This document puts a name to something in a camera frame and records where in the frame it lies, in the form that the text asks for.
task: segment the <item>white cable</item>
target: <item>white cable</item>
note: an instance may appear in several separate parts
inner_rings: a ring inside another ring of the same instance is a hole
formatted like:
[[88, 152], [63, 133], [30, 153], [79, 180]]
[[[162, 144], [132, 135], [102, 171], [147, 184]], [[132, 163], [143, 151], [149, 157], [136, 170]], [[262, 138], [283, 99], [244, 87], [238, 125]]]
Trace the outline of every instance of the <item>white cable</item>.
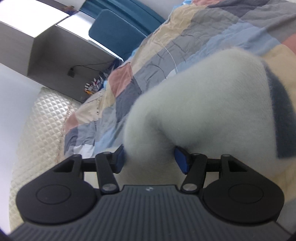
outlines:
[[[167, 48], [162, 44], [162, 42], [159, 40], [159, 38], [158, 38], [156, 35], [155, 35], [155, 37], [158, 39], [158, 41], [161, 43], [161, 45], [166, 49], [166, 51], [169, 53], [169, 55], [172, 57], [172, 59], [173, 59], [173, 61], [174, 61], [173, 56], [170, 54], [170, 52], [167, 50]], [[175, 64], [175, 67], [176, 67], [177, 73], [179, 73], [175, 61], [174, 61], [174, 64]]]

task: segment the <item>desk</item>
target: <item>desk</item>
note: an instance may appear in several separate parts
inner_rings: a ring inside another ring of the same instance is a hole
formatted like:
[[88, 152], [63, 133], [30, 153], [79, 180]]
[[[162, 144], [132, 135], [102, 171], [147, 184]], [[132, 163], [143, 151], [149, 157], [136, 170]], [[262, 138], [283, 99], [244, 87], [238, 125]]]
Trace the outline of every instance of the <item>desk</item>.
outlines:
[[92, 21], [84, 13], [69, 17], [36, 0], [4, 0], [0, 2], [0, 63], [84, 102], [85, 83], [98, 72], [77, 67], [71, 78], [67, 76], [70, 67], [106, 63], [92, 66], [104, 70], [119, 58], [88, 37]]

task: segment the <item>beige quilted fabric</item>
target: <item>beige quilted fabric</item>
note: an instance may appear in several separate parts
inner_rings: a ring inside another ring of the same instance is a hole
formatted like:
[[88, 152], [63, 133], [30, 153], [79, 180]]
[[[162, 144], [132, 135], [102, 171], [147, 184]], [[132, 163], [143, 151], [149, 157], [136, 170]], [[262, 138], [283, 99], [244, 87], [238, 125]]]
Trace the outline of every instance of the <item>beige quilted fabric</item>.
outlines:
[[81, 103], [42, 88], [28, 117], [17, 149], [9, 197], [10, 228], [22, 223], [15, 204], [18, 190], [64, 159], [64, 124]]

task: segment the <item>fuzzy white fabric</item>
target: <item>fuzzy white fabric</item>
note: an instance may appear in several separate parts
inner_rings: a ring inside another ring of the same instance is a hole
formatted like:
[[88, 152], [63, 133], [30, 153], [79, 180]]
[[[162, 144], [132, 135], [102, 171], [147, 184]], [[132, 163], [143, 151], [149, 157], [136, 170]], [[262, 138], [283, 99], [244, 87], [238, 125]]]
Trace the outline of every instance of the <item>fuzzy white fabric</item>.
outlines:
[[124, 130], [125, 184], [177, 184], [180, 146], [219, 158], [231, 154], [271, 177], [291, 161], [276, 156], [272, 102], [262, 60], [239, 49], [216, 53], [141, 95]]

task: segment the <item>metal screw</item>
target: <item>metal screw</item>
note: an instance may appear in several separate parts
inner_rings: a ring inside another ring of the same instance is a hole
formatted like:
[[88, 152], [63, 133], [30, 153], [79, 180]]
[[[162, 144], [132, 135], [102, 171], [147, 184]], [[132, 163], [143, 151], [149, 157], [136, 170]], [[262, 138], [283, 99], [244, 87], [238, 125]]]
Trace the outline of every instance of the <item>metal screw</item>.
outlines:
[[195, 191], [197, 189], [197, 186], [193, 183], [186, 183], [185, 185], [183, 185], [183, 189], [185, 191]]
[[112, 192], [117, 188], [117, 186], [113, 183], [104, 184], [102, 189], [107, 192]]

